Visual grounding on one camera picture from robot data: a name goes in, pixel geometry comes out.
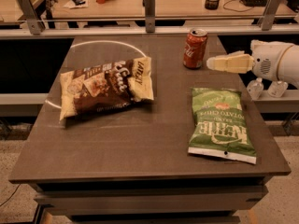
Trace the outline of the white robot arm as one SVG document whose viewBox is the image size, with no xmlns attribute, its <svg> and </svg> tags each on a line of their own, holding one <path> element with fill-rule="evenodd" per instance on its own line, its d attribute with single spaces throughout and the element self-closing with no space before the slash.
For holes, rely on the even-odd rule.
<svg viewBox="0 0 299 224">
<path fill-rule="evenodd" d="M 252 40 L 251 54 L 240 50 L 208 58 L 211 70 L 246 74 L 271 81 L 284 81 L 299 88 L 299 46 L 286 42 Z"/>
</svg>

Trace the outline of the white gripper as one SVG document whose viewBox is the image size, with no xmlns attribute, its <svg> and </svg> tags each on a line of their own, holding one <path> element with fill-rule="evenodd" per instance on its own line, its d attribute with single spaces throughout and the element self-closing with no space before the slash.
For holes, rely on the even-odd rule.
<svg viewBox="0 0 299 224">
<path fill-rule="evenodd" d="M 246 74 L 252 69 L 256 77 L 276 81 L 278 80 L 278 64 L 284 53 L 292 46 L 293 43 L 252 40 L 250 49 L 253 58 L 245 54 L 244 50 L 239 50 L 226 56 L 209 58 L 206 66 L 211 70 L 237 74 Z"/>
</svg>

